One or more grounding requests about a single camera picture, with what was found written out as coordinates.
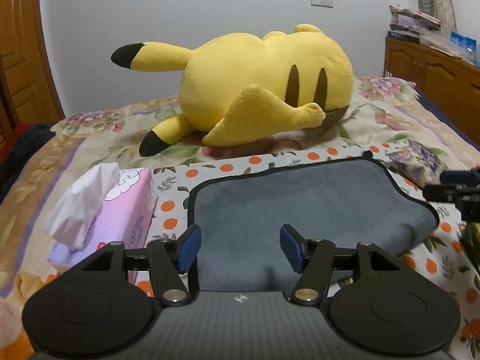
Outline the blue box on cabinet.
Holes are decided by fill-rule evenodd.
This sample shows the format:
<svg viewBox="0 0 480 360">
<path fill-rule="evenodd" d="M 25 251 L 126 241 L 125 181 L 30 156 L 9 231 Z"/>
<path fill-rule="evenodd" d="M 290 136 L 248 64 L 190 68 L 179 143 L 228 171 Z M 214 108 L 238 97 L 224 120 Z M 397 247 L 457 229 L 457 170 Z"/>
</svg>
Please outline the blue box on cabinet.
<svg viewBox="0 0 480 360">
<path fill-rule="evenodd" d="M 457 45 L 465 59 L 474 61 L 477 55 L 477 41 L 470 37 L 464 37 L 459 33 L 451 31 L 450 40 Z"/>
</svg>

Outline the yellow Pikachu plush toy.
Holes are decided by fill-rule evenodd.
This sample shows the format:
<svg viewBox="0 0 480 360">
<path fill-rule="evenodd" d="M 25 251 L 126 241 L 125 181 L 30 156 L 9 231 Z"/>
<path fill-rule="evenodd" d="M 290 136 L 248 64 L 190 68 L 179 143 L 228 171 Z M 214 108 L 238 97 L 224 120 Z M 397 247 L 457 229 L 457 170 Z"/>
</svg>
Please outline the yellow Pikachu plush toy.
<svg viewBox="0 0 480 360">
<path fill-rule="evenodd" d="M 182 73 L 181 112 L 154 126 L 139 145 L 157 155 L 191 133 L 202 144 L 243 146 L 277 133 L 330 128 L 352 100 L 352 64 L 312 24 L 263 37 L 228 33 L 195 49 L 144 41 L 116 49 L 111 61 L 139 72 Z"/>
</svg>

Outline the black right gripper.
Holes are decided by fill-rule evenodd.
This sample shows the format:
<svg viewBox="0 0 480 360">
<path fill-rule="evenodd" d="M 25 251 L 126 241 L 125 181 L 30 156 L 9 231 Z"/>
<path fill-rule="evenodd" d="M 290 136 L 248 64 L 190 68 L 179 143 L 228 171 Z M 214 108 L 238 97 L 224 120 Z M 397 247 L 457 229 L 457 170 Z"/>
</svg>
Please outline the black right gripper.
<svg viewBox="0 0 480 360">
<path fill-rule="evenodd" d="M 438 184 L 427 184 L 423 197 L 428 202 L 451 203 L 466 223 L 460 238 L 470 261 L 479 267 L 479 167 L 468 171 L 444 171 Z"/>
</svg>

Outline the pink tissue box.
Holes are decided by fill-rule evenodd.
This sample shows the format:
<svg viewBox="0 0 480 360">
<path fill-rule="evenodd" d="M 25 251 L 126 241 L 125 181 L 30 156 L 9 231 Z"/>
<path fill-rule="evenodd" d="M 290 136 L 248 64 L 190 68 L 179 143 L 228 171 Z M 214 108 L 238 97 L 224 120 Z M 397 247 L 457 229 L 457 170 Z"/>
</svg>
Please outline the pink tissue box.
<svg viewBox="0 0 480 360">
<path fill-rule="evenodd" d="M 92 167 L 67 188 L 45 222 L 55 240 L 47 261 L 63 273 L 110 242 L 142 248 L 156 201 L 151 169 Z"/>
</svg>

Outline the wooden sideboard cabinet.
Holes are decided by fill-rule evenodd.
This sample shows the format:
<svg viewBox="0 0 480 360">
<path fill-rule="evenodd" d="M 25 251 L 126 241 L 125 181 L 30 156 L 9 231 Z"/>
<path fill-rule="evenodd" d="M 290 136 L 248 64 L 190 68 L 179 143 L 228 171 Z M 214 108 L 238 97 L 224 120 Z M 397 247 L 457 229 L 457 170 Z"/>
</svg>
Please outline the wooden sideboard cabinet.
<svg viewBox="0 0 480 360">
<path fill-rule="evenodd" d="M 479 69 L 420 44 L 385 39 L 384 73 L 415 84 L 421 104 L 479 146 Z"/>
</svg>

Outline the stack of magazines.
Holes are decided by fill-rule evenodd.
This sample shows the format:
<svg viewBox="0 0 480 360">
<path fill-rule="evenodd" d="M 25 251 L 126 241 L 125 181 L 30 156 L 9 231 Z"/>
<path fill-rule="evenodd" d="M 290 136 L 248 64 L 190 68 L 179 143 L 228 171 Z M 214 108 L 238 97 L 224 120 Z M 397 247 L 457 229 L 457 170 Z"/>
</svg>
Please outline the stack of magazines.
<svg viewBox="0 0 480 360">
<path fill-rule="evenodd" d="M 391 12 L 390 29 L 387 36 L 400 41 L 419 44 L 423 33 L 442 29 L 441 21 L 418 10 L 389 5 Z"/>
</svg>

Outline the floral bed quilt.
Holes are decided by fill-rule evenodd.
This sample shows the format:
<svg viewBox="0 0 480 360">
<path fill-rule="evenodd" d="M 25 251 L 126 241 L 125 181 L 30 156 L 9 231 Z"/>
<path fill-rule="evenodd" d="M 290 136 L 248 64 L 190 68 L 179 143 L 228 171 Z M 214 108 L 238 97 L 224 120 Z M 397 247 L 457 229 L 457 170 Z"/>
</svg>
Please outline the floral bed quilt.
<svg viewBox="0 0 480 360">
<path fill-rule="evenodd" d="M 418 141 L 451 168 L 479 165 L 479 147 L 468 143 L 417 88 L 399 78 L 361 77 L 343 120 L 320 133 L 283 133 L 263 141 L 213 149 L 192 135 L 152 158 L 138 145 L 155 123 L 179 111 L 174 97 L 116 110 L 72 116 L 49 127 L 49 141 L 37 149 L 1 202 L 1 357 L 28 359 L 33 350 L 22 328 L 28 298 L 58 274 L 48 262 L 54 244 L 44 224 L 70 183 L 103 163 L 148 167 L 158 194 L 149 239 L 175 239 L 185 229 L 189 191 L 211 177 L 250 174 L 356 156 L 370 150 L 385 159 L 407 140 Z"/>
</svg>

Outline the purple floral packet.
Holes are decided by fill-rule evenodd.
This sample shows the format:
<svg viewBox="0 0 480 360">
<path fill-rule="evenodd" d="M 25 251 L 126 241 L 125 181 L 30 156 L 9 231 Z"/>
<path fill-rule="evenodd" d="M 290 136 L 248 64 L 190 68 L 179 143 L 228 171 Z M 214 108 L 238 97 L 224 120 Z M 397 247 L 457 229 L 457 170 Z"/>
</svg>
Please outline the purple floral packet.
<svg viewBox="0 0 480 360">
<path fill-rule="evenodd" d="M 433 151 L 417 141 L 409 140 L 402 150 L 387 156 L 398 171 L 421 188 L 438 184 L 440 175 L 448 170 L 448 166 Z"/>
</svg>

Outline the purple and grey towel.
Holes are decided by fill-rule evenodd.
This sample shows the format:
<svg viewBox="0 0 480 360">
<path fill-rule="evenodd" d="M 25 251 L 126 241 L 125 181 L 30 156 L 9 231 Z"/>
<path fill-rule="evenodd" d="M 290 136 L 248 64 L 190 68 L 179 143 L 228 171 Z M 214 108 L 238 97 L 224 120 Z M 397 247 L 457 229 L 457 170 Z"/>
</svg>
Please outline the purple and grey towel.
<svg viewBox="0 0 480 360">
<path fill-rule="evenodd" d="M 392 256 L 422 243 L 439 225 L 432 205 L 409 197 L 377 160 L 356 157 L 208 180 L 190 192 L 198 225 L 203 291 L 290 292 L 298 280 L 280 230 L 340 248 L 372 242 Z"/>
</svg>

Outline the white wall switch socket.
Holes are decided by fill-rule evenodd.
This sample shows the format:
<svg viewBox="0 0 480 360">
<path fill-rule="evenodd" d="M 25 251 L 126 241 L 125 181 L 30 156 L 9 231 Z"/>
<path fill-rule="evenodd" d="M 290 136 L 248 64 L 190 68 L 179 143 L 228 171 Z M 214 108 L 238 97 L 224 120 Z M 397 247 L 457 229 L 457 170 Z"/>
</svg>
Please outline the white wall switch socket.
<svg viewBox="0 0 480 360">
<path fill-rule="evenodd" d="M 334 8 L 334 0 L 310 0 L 310 3 L 314 7 Z"/>
</svg>

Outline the small grey fan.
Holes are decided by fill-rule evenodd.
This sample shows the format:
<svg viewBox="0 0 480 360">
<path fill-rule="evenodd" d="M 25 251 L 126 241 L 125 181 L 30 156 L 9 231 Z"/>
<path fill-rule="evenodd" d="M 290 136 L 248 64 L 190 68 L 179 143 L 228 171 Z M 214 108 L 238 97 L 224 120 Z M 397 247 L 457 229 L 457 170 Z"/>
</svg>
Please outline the small grey fan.
<svg viewBox="0 0 480 360">
<path fill-rule="evenodd" d="M 436 2 L 434 0 L 417 0 L 418 10 L 428 16 L 437 15 Z"/>
</svg>

